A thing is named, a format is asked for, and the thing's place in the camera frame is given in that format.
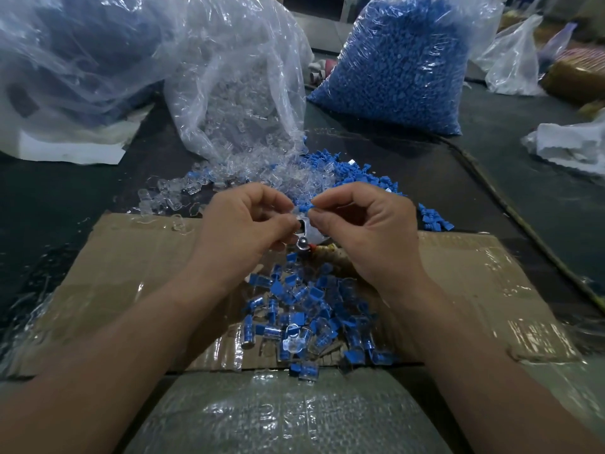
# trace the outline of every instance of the bag of clear plastic pieces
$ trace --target bag of clear plastic pieces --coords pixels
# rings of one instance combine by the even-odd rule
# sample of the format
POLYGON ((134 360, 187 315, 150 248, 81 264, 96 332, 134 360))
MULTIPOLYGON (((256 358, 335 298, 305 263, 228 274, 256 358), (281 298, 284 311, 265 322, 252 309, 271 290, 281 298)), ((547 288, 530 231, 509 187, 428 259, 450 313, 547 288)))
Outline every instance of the bag of clear plastic pieces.
POLYGON ((493 0, 371 0, 330 76, 308 99, 327 109, 460 134, 466 62, 493 0))
POLYGON ((174 72, 186 6, 187 0, 3 0, 0 52, 10 72, 2 91, 26 95, 22 106, 58 109, 87 126, 115 122, 174 72))
POLYGON ((164 86, 187 149, 215 164, 239 155, 251 173, 267 165, 262 152, 296 154, 313 54, 292 14, 276 0, 190 0, 187 30, 185 59, 164 86))
POLYGON ((498 33, 494 42, 480 57, 473 60, 487 72, 485 83, 496 94, 543 96, 538 85, 538 53, 533 31, 542 16, 533 14, 522 23, 498 33))

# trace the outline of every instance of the cardboard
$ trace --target cardboard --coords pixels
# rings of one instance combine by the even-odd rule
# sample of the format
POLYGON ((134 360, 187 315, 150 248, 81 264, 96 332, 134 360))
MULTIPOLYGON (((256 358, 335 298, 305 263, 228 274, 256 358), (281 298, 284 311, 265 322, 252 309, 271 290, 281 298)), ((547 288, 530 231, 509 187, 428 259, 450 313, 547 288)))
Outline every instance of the cardboard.
MULTIPOLYGON (((179 215, 154 217, 150 223, 127 213, 102 216, 47 309, 14 351, 9 374, 38 374, 65 344, 90 335, 159 288, 189 258, 200 224, 199 218, 179 215)), ((420 232, 419 236, 427 273, 452 299, 472 308, 486 333, 502 341, 511 357, 558 362, 580 358, 521 267, 495 237, 455 232, 420 232)), ((284 258, 283 253, 269 252, 261 261, 261 272, 284 258)), ((239 345, 241 310, 251 290, 242 282, 217 305, 174 370, 187 365, 190 370, 279 366, 275 350, 261 350, 261 341, 250 351, 239 345)), ((403 361, 418 362, 407 331, 385 312, 388 307, 376 291, 363 281, 358 291, 379 313, 377 343, 394 348, 403 361)), ((341 354, 342 348, 333 351, 320 364, 336 365, 341 354)))

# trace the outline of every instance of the person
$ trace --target person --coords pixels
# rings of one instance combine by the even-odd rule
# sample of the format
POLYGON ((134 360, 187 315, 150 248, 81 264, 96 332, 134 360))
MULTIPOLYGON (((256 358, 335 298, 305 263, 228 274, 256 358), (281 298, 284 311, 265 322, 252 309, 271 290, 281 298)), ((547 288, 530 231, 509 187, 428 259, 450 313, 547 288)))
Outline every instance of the person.
MULTIPOLYGON (((344 248, 359 275, 409 328, 476 453, 603 452, 594 435, 427 276, 409 199, 350 183, 312 203, 312 224, 344 248)), ((2 452, 112 452, 196 325, 265 251, 294 242, 299 225, 292 209, 285 195, 258 183, 215 195, 178 275, 72 344, 4 402, 2 452)))

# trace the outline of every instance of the pile of clear plastic pieces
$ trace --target pile of clear plastic pieces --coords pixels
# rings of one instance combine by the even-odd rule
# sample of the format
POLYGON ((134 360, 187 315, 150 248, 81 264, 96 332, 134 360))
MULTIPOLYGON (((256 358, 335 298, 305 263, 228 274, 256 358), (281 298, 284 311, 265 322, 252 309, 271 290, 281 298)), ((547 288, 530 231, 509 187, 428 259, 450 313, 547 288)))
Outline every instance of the pile of clear plastic pieces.
POLYGON ((365 365, 368 359, 376 366, 392 365, 393 354, 374 343, 376 314, 357 296, 356 280, 332 271, 330 263, 314 269, 298 253, 288 253, 286 264, 273 266, 270 276, 250 274, 255 294, 245 307, 242 348, 252 349, 257 336, 275 343, 278 362, 308 381, 319 378, 316 360, 344 343, 343 369, 365 365))

